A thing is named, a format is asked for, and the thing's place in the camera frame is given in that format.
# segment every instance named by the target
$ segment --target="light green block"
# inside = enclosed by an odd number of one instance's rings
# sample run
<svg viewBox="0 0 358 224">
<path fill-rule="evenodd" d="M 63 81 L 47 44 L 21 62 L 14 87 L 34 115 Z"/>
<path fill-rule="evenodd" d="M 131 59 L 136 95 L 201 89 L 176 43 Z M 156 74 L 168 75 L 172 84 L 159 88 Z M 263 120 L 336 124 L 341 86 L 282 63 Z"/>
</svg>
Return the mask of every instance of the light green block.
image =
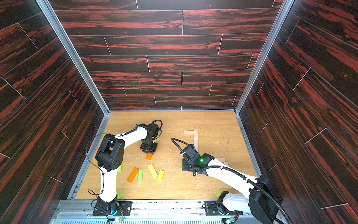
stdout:
<svg viewBox="0 0 358 224">
<path fill-rule="evenodd" d="M 138 173 L 138 183 L 141 183 L 143 179 L 143 170 L 140 170 Z"/>
</svg>

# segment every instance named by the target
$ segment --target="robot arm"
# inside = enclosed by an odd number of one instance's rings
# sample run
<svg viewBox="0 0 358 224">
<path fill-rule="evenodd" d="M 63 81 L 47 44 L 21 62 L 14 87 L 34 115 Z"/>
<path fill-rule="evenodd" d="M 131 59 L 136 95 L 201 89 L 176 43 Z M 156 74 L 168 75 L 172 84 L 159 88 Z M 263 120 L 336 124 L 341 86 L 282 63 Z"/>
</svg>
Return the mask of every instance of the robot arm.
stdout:
<svg viewBox="0 0 358 224">
<path fill-rule="evenodd" d="M 211 155 L 206 153 L 202 156 L 199 155 L 192 144 L 187 144 L 174 138 L 171 140 L 180 149 L 181 155 L 184 157 L 182 160 L 182 171 L 190 171 L 193 173 L 193 176 L 202 173 L 216 178 L 237 189 L 245 196 L 245 199 L 242 199 L 239 195 L 227 191 L 223 192 L 217 200 L 219 213 L 226 215 L 229 211 L 242 211 L 251 213 L 263 224 L 273 223 L 279 209 L 261 190 L 270 194 L 279 204 L 281 204 L 281 200 L 277 196 L 278 190 L 276 186 L 272 184 L 269 178 L 265 176 L 256 178 L 241 173 L 224 165 Z M 184 143 L 187 146 L 181 149 L 176 142 Z"/>
<path fill-rule="evenodd" d="M 158 138 L 158 132 L 161 131 L 163 123 L 160 121 L 159 127 L 154 122 L 145 125 L 137 125 L 133 130 L 119 135 L 107 134 L 97 151 L 96 160 L 101 170 L 101 191 L 97 197 L 95 208 L 101 209 L 108 216 L 115 215 L 117 212 L 117 191 L 116 179 L 117 170 L 122 164 L 124 149 L 131 144 L 141 140 L 140 149 L 145 153 L 154 154 Z"/>
</svg>

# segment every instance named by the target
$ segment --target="wire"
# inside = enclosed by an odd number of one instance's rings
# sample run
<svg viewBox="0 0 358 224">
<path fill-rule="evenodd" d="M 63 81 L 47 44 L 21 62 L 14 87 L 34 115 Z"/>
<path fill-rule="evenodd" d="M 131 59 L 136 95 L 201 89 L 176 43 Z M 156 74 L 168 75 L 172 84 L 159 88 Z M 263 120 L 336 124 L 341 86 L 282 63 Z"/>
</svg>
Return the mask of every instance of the wire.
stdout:
<svg viewBox="0 0 358 224">
<path fill-rule="evenodd" d="M 182 156 L 184 157 L 185 161 L 189 164 L 190 169 L 192 169 L 192 165 L 191 165 L 190 162 L 189 162 L 188 155 L 181 149 L 181 147 L 176 143 L 176 141 L 177 141 L 177 142 L 180 142 L 180 143 L 183 143 L 183 144 L 186 144 L 187 146 L 188 146 L 189 144 L 186 143 L 186 142 L 183 142 L 182 140 L 176 139 L 176 138 L 171 138 L 170 140 L 178 147 L 178 149 L 179 149 L 180 152 L 182 153 Z"/>
<path fill-rule="evenodd" d="M 282 222 L 280 219 L 276 218 L 275 217 L 275 221 L 278 223 L 278 224 L 285 224 L 284 222 Z"/>
<path fill-rule="evenodd" d="M 260 191 L 261 193 L 263 193 L 266 197 L 268 197 L 271 201 L 274 202 L 274 204 L 276 205 L 276 207 L 281 211 L 281 213 L 283 214 L 283 216 L 285 217 L 285 219 L 287 220 L 288 224 L 293 224 L 291 218 L 289 217 L 289 215 L 287 214 L 287 212 L 281 207 L 280 203 L 278 203 L 276 201 L 276 199 L 274 197 L 272 197 L 270 195 L 270 193 L 268 193 L 267 191 L 265 191 L 262 187 L 258 186 L 255 182 L 251 181 L 250 179 L 248 179 L 247 177 L 245 177 L 244 175 L 242 175 L 241 173 L 237 172 L 236 170 L 231 169 L 230 167 L 226 167 L 226 166 L 207 166 L 204 168 L 201 168 L 200 170 L 197 170 L 196 173 L 202 173 L 204 170 L 206 169 L 211 169 L 211 168 L 217 168 L 217 169 L 222 169 L 222 170 L 228 170 L 236 175 L 238 175 L 239 177 L 243 178 L 244 180 L 246 180 L 247 183 L 253 185 L 254 187 L 256 187 L 256 189 L 258 191 Z"/>
</svg>

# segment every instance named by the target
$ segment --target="wood panel wall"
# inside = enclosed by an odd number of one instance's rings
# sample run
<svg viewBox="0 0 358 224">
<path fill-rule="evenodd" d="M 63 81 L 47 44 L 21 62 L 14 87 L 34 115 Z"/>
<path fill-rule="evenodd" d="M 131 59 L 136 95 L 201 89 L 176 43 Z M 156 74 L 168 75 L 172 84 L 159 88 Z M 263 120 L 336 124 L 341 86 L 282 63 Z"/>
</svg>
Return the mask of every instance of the wood panel wall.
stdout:
<svg viewBox="0 0 358 224">
<path fill-rule="evenodd" d="M 279 0 L 50 0 L 110 110 L 233 109 Z"/>
<path fill-rule="evenodd" d="M 240 111 L 294 223 L 358 223 L 357 9 L 296 0 Z"/>
<path fill-rule="evenodd" d="M 0 223 L 48 223 L 103 113 L 34 0 L 0 6 Z"/>
</svg>

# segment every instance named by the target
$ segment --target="wooden table surface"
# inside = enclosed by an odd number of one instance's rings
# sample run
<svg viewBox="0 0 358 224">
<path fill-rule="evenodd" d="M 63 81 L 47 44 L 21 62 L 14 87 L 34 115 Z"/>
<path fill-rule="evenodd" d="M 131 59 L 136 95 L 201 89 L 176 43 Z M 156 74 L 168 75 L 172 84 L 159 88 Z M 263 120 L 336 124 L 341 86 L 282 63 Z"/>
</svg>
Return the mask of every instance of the wooden table surface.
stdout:
<svg viewBox="0 0 358 224">
<path fill-rule="evenodd" d="M 223 157 L 230 167 L 256 175 L 233 111 L 112 113 L 105 132 L 120 134 L 135 128 L 136 124 L 149 124 L 157 119 L 163 121 L 163 133 L 157 140 L 152 160 L 147 160 L 147 154 L 140 150 L 141 141 L 128 146 L 124 152 L 116 185 L 121 199 L 216 199 L 223 191 L 238 194 L 217 179 L 205 175 L 193 177 L 191 172 L 182 171 L 182 156 L 170 138 L 193 143 L 194 136 L 184 134 L 184 130 L 198 130 L 199 154 Z M 153 179 L 149 164 L 153 164 L 157 173 L 165 171 L 162 182 Z M 137 183 L 138 174 L 133 183 L 127 182 L 134 167 L 143 170 L 142 184 Z M 100 171 L 93 165 L 89 166 L 76 199 L 95 199 L 87 189 L 100 191 Z"/>
</svg>

